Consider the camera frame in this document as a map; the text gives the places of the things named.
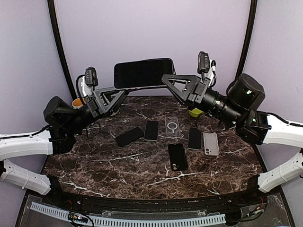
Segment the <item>clear magsafe phone case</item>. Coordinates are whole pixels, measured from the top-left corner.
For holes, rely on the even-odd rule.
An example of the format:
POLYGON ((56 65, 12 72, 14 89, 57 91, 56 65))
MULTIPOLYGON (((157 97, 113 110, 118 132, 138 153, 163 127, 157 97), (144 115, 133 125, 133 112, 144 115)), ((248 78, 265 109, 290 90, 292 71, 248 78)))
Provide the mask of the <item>clear magsafe phone case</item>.
POLYGON ((178 118, 176 116, 165 117, 167 137, 179 138, 181 136, 178 118))

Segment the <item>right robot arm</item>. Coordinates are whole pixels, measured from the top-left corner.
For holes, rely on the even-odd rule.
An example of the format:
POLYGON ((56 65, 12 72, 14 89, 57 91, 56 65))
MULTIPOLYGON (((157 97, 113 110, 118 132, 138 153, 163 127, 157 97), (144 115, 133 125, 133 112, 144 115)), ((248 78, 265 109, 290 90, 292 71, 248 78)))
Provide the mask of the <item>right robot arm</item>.
POLYGON ((233 81, 225 96, 209 87, 209 78, 202 81, 195 75, 165 74, 161 80, 181 104, 197 108, 227 126, 235 126, 236 134, 248 144, 303 147, 302 123, 258 110, 265 99, 265 91, 248 74, 241 74, 233 81))

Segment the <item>black silicone phone case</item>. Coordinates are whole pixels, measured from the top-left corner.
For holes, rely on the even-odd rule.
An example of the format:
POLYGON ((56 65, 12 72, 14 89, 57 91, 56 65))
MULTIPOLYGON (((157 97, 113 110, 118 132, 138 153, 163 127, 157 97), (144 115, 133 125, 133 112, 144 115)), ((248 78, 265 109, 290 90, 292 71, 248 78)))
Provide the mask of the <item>black silicone phone case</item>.
POLYGON ((188 170, 187 157, 182 144, 169 144, 168 152, 172 171, 188 170))

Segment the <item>black phone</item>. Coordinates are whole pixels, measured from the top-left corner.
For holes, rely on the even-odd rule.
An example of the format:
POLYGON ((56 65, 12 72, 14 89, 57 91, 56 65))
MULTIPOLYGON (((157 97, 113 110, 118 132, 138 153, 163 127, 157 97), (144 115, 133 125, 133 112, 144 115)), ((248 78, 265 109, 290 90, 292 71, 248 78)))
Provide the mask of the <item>black phone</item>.
POLYGON ((135 127, 115 138, 119 147, 124 147, 135 140, 144 136, 144 132, 139 128, 135 127))
POLYGON ((164 88, 162 76, 175 73, 170 58, 122 62, 114 66, 114 87, 120 90, 164 88))

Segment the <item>white silicone phone case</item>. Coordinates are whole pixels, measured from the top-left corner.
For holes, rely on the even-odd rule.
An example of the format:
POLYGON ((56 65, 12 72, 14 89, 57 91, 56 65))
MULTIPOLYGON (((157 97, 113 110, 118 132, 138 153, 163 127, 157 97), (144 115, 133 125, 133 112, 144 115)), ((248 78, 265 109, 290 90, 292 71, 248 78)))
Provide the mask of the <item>white silicone phone case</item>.
POLYGON ((203 133, 204 152, 207 156, 218 156, 220 154, 217 134, 203 133))

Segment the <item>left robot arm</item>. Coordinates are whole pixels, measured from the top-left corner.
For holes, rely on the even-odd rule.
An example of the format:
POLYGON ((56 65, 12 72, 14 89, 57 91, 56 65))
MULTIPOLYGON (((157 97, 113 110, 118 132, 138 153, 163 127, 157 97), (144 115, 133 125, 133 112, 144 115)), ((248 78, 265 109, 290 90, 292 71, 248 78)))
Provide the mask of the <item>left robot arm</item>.
POLYGON ((70 152, 76 143, 76 134, 99 119, 109 117, 118 110, 129 93, 113 87, 98 89, 84 98, 76 109, 58 96, 47 104, 43 114, 47 126, 29 133, 1 135, 0 180, 21 188, 47 195, 56 206, 63 206, 67 196, 60 191, 56 177, 34 173, 15 165, 9 159, 30 155, 61 155, 70 152))

